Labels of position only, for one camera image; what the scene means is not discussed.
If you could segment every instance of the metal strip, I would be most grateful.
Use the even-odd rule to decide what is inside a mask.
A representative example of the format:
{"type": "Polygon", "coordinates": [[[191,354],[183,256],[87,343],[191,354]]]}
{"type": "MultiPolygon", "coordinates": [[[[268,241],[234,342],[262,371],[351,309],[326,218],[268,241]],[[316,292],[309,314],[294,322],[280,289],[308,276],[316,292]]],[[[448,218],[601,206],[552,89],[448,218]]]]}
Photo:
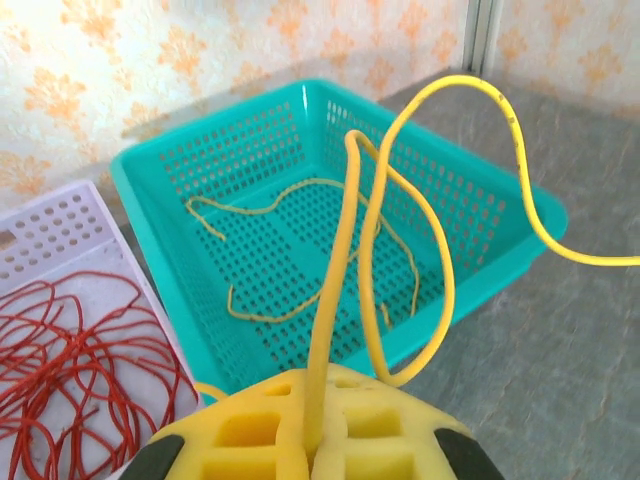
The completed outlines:
{"type": "Polygon", "coordinates": [[[469,2],[463,58],[464,68],[474,75],[482,75],[486,66],[502,6],[503,0],[471,0],[469,2]]]}
{"type": "Polygon", "coordinates": [[[462,69],[472,71],[473,49],[478,29],[478,11],[482,0],[469,0],[467,8],[467,25],[464,33],[464,51],[462,53],[462,69]]]}

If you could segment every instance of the yellow rope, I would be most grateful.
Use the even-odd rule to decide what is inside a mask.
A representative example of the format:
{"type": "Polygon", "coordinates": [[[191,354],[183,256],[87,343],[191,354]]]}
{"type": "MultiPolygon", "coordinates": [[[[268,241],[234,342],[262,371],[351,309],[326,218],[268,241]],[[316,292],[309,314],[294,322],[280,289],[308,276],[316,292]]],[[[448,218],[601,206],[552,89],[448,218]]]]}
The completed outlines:
{"type": "MultiPolygon", "coordinates": [[[[206,197],[202,197],[202,196],[191,197],[187,201],[186,207],[187,207],[187,210],[189,211],[189,213],[192,216],[194,216],[198,220],[198,222],[200,222],[202,224],[202,226],[209,233],[211,233],[212,235],[216,236],[217,238],[219,238],[223,242],[226,242],[226,240],[227,240],[226,235],[223,234],[222,232],[220,232],[220,230],[218,230],[214,226],[212,226],[202,215],[200,215],[198,212],[196,212],[195,209],[193,208],[193,204],[194,203],[196,203],[196,202],[197,203],[203,203],[205,205],[210,205],[212,207],[215,207],[215,208],[217,208],[219,210],[223,210],[223,211],[226,211],[226,212],[237,213],[237,214],[241,214],[241,215],[264,215],[264,214],[273,212],[276,209],[276,207],[278,207],[280,202],[282,202],[282,200],[284,200],[284,198],[287,195],[290,195],[291,193],[295,192],[296,190],[300,190],[301,188],[304,188],[304,187],[307,187],[307,186],[310,186],[310,185],[327,185],[327,186],[331,186],[331,187],[344,189],[344,184],[341,183],[341,182],[337,182],[335,180],[331,180],[331,179],[328,179],[328,178],[310,178],[310,179],[303,180],[301,182],[295,183],[295,184],[287,187],[286,189],[284,189],[276,197],[276,199],[273,201],[273,203],[271,203],[271,205],[269,205],[268,207],[251,208],[251,209],[250,208],[239,208],[239,207],[233,207],[233,206],[230,206],[230,205],[225,205],[225,204],[216,202],[215,200],[212,200],[212,199],[209,199],[209,198],[206,198],[206,197]]],[[[358,192],[358,201],[360,203],[362,203],[365,207],[368,207],[368,205],[369,205],[369,202],[368,202],[367,198],[360,192],[358,192]]],[[[411,313],[410,313],[410,315],[413,316],[416,313],[417,302],[418,302],[418,294],[420,292],[420,272],[418,271],[418,267],[416,266],[415,259],[413,257],[413,253],[411,252],[411,249],[409,249],[409,247],[404,242],[404,240],[402,240],[402,238],[396,233],[396,231],[391,226],[389,221],[382,214],[380,214],[380,218],[376,222],[376,230],[374,232],[374,235],[377,236],[380,233],[380,224],[382,224],[384,226],[384,228],[387,230],[387,232],[389,232],[389,235],[391,236],[391,238],[400,246],[400,248],[406,254],[407,259],[409,260],[409,266],[410,266],[411,271],[413,272],[413,276],[414,276],[414,289],[413,289],[413,296],[412,296],[412,299],[411,299],[411,313]]],[[[358,249],[356,249],[348,257],[347,263],[351,263],[356,258],[357,255],[358,255],[358,249]]],[[[295,317],[297,314],[302,312],[304,309],[306,309],[307,307],[312,305],[314,302],[316,302],[318,300],[318,298],[320,297],[320,294],[321,294],[321,290],[318,290],[316,293],[314,293],[309,298],[307,298],[306,300],[304,300],[303,302],[298,304],[296,307],[292,308],[287,313],[275,317],[275,316],[269,316],[269,315],[260,315],[260,314],[256,314],[256,313],[243,313],[243,312],[238,312],[238,311],[234,310],[234,308],[233,308],[233,292],[234,292],[234,287],[233,287],[233,285],[230,285],[229,286],[229,291],[227,292],[227,310],[229,312],[229,315],[231,315],[232,317],[237,318],[239,320],[268,322],[268,323],[280,323],[280,322],[284,322],[284,321],[290,320],[291,318],[295,317]]],[[[387,326],[387,328],[391,328],[391,319],[389,317],[388,309],[386,308],[385,305],[382,304],[380,306],[380,310],[382,312],[382,317],[384,319],[385,325],[387,326]]]]}
{"type": "Polygon", "coordinates": [[[304,411],[303,411],[303,442],[307,454],[312,457],[322,440],[322,426],[324,422],[324,398],[329,364],[331,337],[335,323],[335,313],[340,301],[342,282],[344,281],[347,264],[350,258],[353,230],[356,221],[357,202],[359,196],[360,174],[360,143],[376,161],[376,171],[369,205],[365,214],[364,224],[360,234],[358,246],[358,291],[367,349],[378,378],[393,386],[400,386],[411,380],[433,357],[442,344],[446,332],[451,324],[455,304],[455,282],[451,254],[438,217],[420,192],[404,177],[389,165],[389,157],[393,142],[403,125],[420,105],[435,92],[451,86],[466,86],[479,90],[489,96],[502,110],[511,130],[513,145],[518,164],[518,174],[522,187],[524,209],[531,226],[540,240],[553,252],[577,263],[607,267],[640,266],[640,256],[628,257],[600,257],[571,250],[557,242],[544,228],[536,211],[531,191],[531,181],[527,167],[527,157],[524,138],[520,123],[513,107],[504,95],[491,84],[482,79],[467,75],[450,75],[440,78],[424,87],[398,115],[385,134],[380,152],[362,133],[351,130],[345,136],[345,147],[348,155],[347,173],[344,184],[342,212],[336,230],[331,258],[325,276],[325,282],[318,298],[318,309],[313,324],[309,362],[305,381],[304,411]],[[373,241],[377,222],[381,218],[380,211],[386,188],[387,176],[418,204],[426,215],[434,234],[442,260],[444,273],[444,305],[440,322],[425,347],[404,368],[391,374],[386,364],[382,340],[376,322],[375,299],[373,294],[372,257],[373,241]]]}

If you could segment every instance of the plastic basket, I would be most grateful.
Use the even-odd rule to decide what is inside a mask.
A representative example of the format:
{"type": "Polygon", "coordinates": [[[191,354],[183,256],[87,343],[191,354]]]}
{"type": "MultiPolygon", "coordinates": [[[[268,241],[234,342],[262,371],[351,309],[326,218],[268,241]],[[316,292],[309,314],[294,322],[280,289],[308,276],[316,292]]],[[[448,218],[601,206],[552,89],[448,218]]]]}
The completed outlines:
{"type": "MultiPolygon", "coordinates": [[[[115,184],[198,380],[234,392],[305,365],[315,305],[281,324],[248,322],[227,313],[227,291],[235,286],[234,309],[275,316],[317,291],[342,190],[305,187],[261,216],[201,206],[199,213],[226,242],[208,233],[185,202],[203,195],[256,208],[306,178],[343,181],[345,133],[357,128],[379,145],[394,117],[336,85],[308,80],[168,132],[114,160],[115,184]]],[[[525,273],[543,252],[514,175],[415,124],[402,130],[392,153],[392,165],[424,193],[446,230],[458,285],[456,321],[525,273]]],[[[372,159],[363,154],[365,195],[373,171],[372,159]]],[[[568,222],[561,203],[543,190],[534,194],[545,226],[560,237],[568,222]]],[[[387,360],[397,364],[433,333],[442,308],[442,269],[425,218],[391,183],[383,214],[413,251],[421,274],[418,313],[409,318],[414,278],[404,252],[383,230],[374,249],[376,301],[386,304],[393,321],[391,330],[383,328],[383,342],[387,360]]],[[[347,272],[331,360],[371,374],[356,263],[347,272]]]]}
{"type": "MultiPolygon", "coordinates": [[[[55,281],[86,270],[124,275],[140,286],[144,298],[139,300],[138,305],[154,311],[180,363],[191,378],[184,354],[158,298],[93,183],[87,180],[74,182],[11,211],[0,213],[0,297],[36,280],[55,281]]],[[[113,282],[87,278],[74,280],[66,288],[83,302],[85,325],[131,301],[132,295],[128,286],[114,288],[113,282]]],[[[58,317],[57,325],[75,326],[77,317],[63,313],[58,317]]],[[[136,332],[160,339],[154,327],[147,331],[138,329],[136,332]]],[[[164,414],[166,393],[157,379],[141,370],[126,367],[118,371],[118,378],[124,385],[133,383],[138,386],[143,397],[136,400],[155,422],[159,422],[164,414]]],[[[0,385],[0,394],[3,388],[8,388],[6,382],[0,385]]],[[[177,418],[193,413],[196,407],[190,390],[183,384],[176,397],[177,418]]],[[[62,396],[53,395],[40,420],[56,434],[58,429],[62,431],[68,427],[74,417],[69,415],[68,401],[62,396]]],[[[113,435],[117,438],[119,435],[104,406],[85,421],[92,427],[99,426],[106,438],[112,438],[113,435]]],[[[140,441],[144,444],[151,437],[151,431],[145,426],[142,428],[140,441]]],[[[14,443],[14,436],[0,440],[0,465],[9,465],[14,443]]],[[[104,456],[104,447],[89,441],[83,452],[85,467],[94,468],[97,466],[95,462],[104,456]]],[[[36,466],[40,465],[40,460],[44,465],[45,458],[46,455],[34,457],[36,466]]]]}

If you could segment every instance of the teal plastic basket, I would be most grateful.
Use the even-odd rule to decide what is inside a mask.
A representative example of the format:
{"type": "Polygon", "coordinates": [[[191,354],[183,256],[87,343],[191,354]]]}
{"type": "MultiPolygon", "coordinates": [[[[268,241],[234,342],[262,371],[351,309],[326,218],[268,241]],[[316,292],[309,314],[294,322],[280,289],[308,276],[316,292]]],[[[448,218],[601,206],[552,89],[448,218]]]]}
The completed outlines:
{"type": "MultiPolygon", "coordinates": [[[[187,212],[187,200],[202,195],[257,208],[307,178],[343,181],[345,133],[359,129],[379,145],[394,118],[336,85],[307,80],[134,146],[114,160],[115,184],[196,379],[235,392],[305,366],[315,304],[280,324],[250,322],[227,313],[227,292],[233,284],[235,310],[271,316],[316,292],[343,192],[308,186],[260,216],[200,206],[198,212],[226,242],[187,212]]],[[[446,231],[457,284],[454,321],[524,274],[544,251],[511,173],[411,123],[398,136],[391,164],[423,192],[446,231]]],[[[373,172],[374,163],[363,152],[365,196],[373,172]]],[[[565,209],[539,188],[534,195],[545,227],[561,237],[568,223],[565,209]]],[[[363,214],[361,207],[352,249],[363,214]]],[[[431,228],[392,183],[383,214],[413,251],[421,276],[418,312],[410,317],[414,277],[405,253],[383,229],[374,248],[374,284],[376,301],[385,303],[393,322],[382,331],[387,360],[395,365],[431,337],[443,304],[443,276],[431,228]]],[[[372,374],[356,263],[347,271],[331,361],[372,374]]]]}

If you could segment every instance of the white plastic tray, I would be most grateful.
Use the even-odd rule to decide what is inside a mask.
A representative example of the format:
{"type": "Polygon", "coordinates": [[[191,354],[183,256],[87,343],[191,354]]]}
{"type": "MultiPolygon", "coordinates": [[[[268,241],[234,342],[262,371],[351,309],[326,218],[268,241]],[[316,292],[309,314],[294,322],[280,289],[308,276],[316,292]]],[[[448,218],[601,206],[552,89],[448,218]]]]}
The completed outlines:
{"type": "MultiPolygon", "coordinates": [[[[136,282],[145,297],[140,305],[155,312],[184,370],[193,380],[160,302],[91,182],[70,184],[13,211],[0,214],[0,294],[11,292],[37,279],[53,281],[82,270],[117,273],[136,282]]],[[[102,280],[93,282],[85,279],[73,281],[67,287],[70,293],[81,299],[88,324],[92,319],[96,321],[131,298],[130,287],[124,285],[119,291],[112,288],[112,285],[101,282],[102,280]]],[[[61,325],[64,325],[64,320],[60,319],[61,325]]],[[[77,317],[68,321],[75,322],[77,317]]],[[[147,334],[144,330],[138,330],[137,333],[147,334]]],[[[121,377],[124,377],[123,381],[127,384],[136,385],[142,397],[142,401],[140,398],[136,398],[136,401],[152,417],[157,418],[166,396],[163,387],[137,369],[131,372],[123,370],[122,375],[119,373],[119,378],[121,377]]],[[[189,389],[183,385],[177,398],[177,418],[192,413],[198,407],[189,389]]],[[[102,414],[108,415],[106,411],[100,411],[91,417],[94,429],[96,425],[100,425],[102,414]]],[[[109,418],[103,416],[102,421],[108,421],[111,426],[109,418]]],[[[60,427],[65,426],[63,421],[59,422],[60,427]]],[[[0,442],[0,478],[6,475],[4,472],[8,469],[12,448],[12,438],[0,442]]],[[[87,446],[84,454],[87,457],[92,454],[102,456],[104,452],[94,452],[87,446]]],[[[91,459],[88,458],[87,467],[90,467],[90,462],[91,459]]]]}

